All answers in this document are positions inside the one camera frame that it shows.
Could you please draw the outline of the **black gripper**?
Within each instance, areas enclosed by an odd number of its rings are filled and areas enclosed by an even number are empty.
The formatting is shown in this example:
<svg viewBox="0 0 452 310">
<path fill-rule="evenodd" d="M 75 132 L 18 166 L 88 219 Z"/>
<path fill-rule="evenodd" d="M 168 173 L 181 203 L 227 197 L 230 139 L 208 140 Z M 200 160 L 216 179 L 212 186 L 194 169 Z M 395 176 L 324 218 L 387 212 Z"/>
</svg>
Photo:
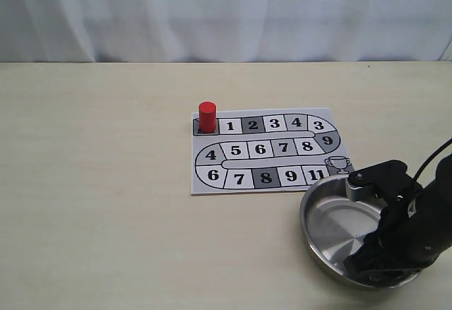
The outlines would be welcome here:
<svg viewBox="0 0 452 310">
<path fill-rule="evenodd" d="M 400 284 L 417 277 L 451 247 L 451 183 L 377 193 L 386 202 L 377 230 L 344 266 L 367 284 Z"/>
</svg>

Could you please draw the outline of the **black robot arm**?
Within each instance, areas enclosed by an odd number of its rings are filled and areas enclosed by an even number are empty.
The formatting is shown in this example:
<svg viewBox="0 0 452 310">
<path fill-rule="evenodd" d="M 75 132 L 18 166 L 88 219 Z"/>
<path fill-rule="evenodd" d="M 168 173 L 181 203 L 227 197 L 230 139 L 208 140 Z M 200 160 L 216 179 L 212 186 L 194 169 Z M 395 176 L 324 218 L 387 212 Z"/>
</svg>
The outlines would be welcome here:
<svg viewBox="0 0 452 310">
<path fill-rule="evenodd" d="M 372 196 L 386 204 L 376 230 L 344 260 L 352 278 L 389 284 L 429 267 L 451 247 L 451 157 L 438 163 L 426 187 L 407 168 L 389 160 L 349 174 L 350 200 Z"/>
</svg>

